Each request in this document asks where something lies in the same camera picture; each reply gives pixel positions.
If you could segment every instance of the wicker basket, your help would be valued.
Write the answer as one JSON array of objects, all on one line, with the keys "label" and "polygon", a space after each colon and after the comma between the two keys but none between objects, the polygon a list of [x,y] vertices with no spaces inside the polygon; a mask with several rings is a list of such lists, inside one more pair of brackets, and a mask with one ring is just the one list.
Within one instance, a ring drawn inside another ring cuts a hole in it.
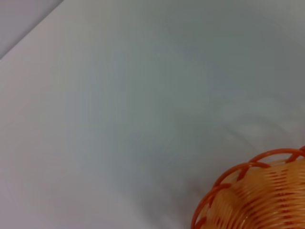
[{"label": "wicker basket", "polygon": [[[290,157],[260,162],[277,154]],[[305,229],[304,157],[305,147],[277,149],[227,170],[199,203],[191,229]]]}]

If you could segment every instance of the white backdrop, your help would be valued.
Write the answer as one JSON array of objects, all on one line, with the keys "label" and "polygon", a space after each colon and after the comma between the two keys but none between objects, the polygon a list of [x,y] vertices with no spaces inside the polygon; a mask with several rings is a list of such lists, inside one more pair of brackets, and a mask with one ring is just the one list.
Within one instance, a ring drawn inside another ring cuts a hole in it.
[{"label": "white backdrop", "polygon": [[300,0],[65,0],[0,64],[3,228],[184,228],[305,144]]}]

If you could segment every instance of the basket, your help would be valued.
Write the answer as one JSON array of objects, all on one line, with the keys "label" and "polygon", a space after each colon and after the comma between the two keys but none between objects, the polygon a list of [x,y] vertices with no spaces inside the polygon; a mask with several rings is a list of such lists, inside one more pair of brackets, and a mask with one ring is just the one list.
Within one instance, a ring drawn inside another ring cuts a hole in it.
[{"label": "basket", "polygon": [[[286,160],[263,163],[277,154]],[[262,153],[227,170],[199,203],[191,229],[305,229],[305,146]]]}]

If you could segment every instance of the plastic wicker basket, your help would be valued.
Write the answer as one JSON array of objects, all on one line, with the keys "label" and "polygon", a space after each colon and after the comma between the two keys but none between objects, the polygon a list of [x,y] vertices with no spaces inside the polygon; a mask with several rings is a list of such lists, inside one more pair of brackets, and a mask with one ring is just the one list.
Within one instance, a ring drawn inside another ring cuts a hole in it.
[{"label": "plastic wicker basket", "polygon": [[[290,157],[260,162],[277,154]],[[304,158],[305,146],[277,149],[227,170],[199,203],[191,229],[305,229]]]}]

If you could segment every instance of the gray background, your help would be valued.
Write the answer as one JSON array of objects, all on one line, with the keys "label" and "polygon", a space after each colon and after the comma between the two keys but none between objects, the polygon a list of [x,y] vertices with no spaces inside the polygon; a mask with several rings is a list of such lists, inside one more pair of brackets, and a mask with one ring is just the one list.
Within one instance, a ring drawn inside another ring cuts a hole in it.
[{"label": "gray background", "polygon": [[62,0],[0,0],[0,59]]}]

